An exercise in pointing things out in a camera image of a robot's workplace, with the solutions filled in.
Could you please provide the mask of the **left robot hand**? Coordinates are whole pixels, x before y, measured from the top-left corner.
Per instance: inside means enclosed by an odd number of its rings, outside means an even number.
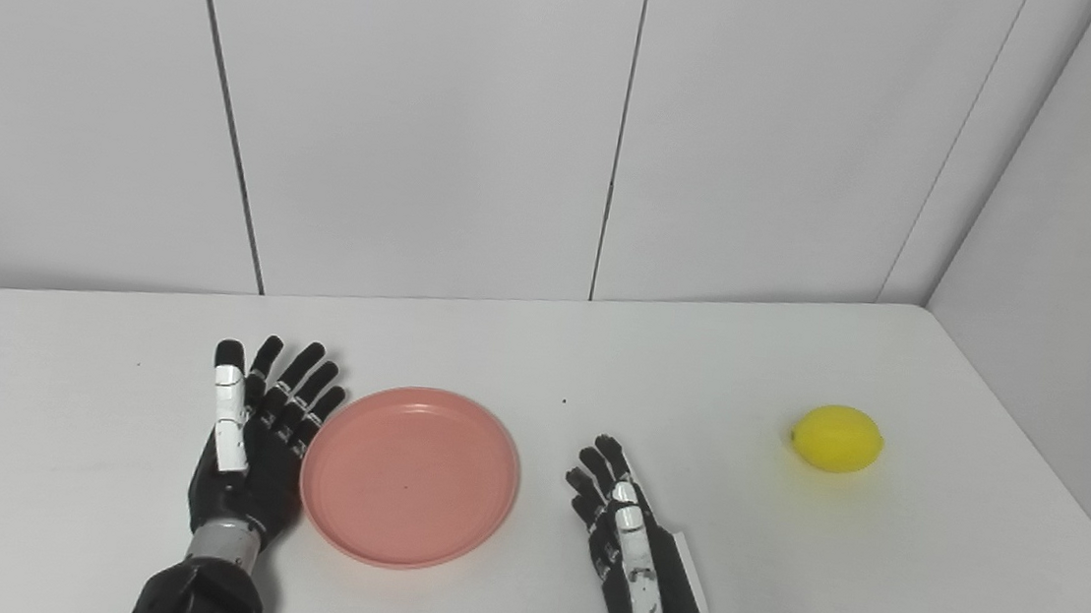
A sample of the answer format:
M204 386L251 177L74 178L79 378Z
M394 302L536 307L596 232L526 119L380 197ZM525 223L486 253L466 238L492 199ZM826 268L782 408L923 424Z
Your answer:
M248 364L244 350L238 339L224 338L215 366L235 378L240 393L245 466L221 469L209 435L188 483L187 506L191 531L232 519L245 524L265 551L300 516L301 466L320 428L343 405L345 389L321 342L309 342L281 370L274 369L284 351L280 337L264 340Z

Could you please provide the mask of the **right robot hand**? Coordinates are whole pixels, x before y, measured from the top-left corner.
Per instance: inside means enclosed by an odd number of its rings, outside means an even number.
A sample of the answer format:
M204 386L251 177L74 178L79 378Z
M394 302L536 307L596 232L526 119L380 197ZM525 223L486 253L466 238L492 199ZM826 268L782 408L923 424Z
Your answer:
M565 476L608 613L705 613L683 534L657 521L627 454L608 434Z

